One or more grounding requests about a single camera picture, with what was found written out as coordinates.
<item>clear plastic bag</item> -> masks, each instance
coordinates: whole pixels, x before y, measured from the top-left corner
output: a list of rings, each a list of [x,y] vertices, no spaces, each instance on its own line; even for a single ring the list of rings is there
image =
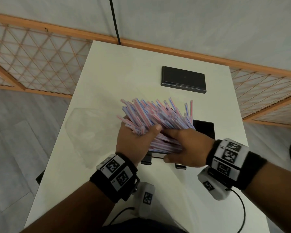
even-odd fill
[[[66,132],[86,168],[99,158],[115,152],[120,122],[111,111],[74,108],[65,123]]]

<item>white wall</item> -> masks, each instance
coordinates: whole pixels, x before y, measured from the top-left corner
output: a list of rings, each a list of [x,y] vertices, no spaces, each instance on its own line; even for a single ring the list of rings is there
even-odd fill
[[[113,0],[127,39],[291,70],[291,0]],[[109,0],[0,0],[0,13],[115,35]]]

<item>hand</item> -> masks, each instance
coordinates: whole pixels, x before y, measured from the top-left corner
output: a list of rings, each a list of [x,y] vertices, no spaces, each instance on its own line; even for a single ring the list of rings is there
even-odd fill
[[[150,127],[145,135],[138,136],[130,128],[125,127],[125,123],[122,122],[118,134],[116,152],[122,153],[137,166],[145,157],[151,142],[161,129],[161,125],[154,125]]]
[[[207,156],[212,149],[214,139],[194,129],[166,129],[164,133],[177,139],[182,145],[182,152],[168,154],[164,157],[165,163],[179,163],[190,167],[203,167]]]

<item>bundle of straws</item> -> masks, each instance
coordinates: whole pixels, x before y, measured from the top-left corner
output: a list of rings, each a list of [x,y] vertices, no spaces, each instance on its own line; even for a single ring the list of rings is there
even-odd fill
[[[149,127],[155,124],[162,125],[162,131],[164,129],[195,129],[193,126],[193,101],[190,101],[190,114],[187,103],[184,104],[186,112],[182,116],[172,99],[168,100],[172,108],[167,101],[164,101],[165,105],[163,105],[159,100],[156,100],[155,104],[153,101],[145,102],[143,99],[138,100],[137,98],[132,100],[133,103],[121,99],[121,102],[125,104],[122,109],[129,119],[124,119],[119,115],[117,117],[137,135],[145,134]],[[181,150],[181,145],[177,140],[162,133],[159,133],[152,141],[149,149],[149,151],[159,153],[179,153]]]

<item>white table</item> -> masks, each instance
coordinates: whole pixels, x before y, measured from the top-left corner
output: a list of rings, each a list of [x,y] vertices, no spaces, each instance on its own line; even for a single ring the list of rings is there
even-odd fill
[[[204,73],[207,92],[201,94],[160,86],[162,66]],[[229,67],[94,41],[25,226],[85,183],[95,171],[93,166],[115,151],[120,125],[115,116],[124,115],[121,98],[138,97],[150,101],[158,98],[163,101],[170,96],[181,112],[184,103],[193,99],[194,119],[213,122],[217,139],[229,137],[248,144]],[[109,121],[101,116],[100,122],[94,124],[100,130],[100,144],[107,148],[103,150],[103,157],[93,155],[93,168],[85,167],[65,129],[74,108],[100,109],[112,115]],[[109,125],[111,138],[101,135],[104,123]],[[138,169],[142,181],[155,185],[160,204],[189,232],[230,233],[237,232],[241,226],[243,209],[240,200],[233,193],[223,201],[213,199],[197,179],[202,168],[177,170],[163,160],[152,159],[151,166],[139,165]],[[247,213],[242,233],[269,232],[265,215],[236,191],[241,195]],[[107,221],[124,206],[129,206],[130,200],[116,204]]]

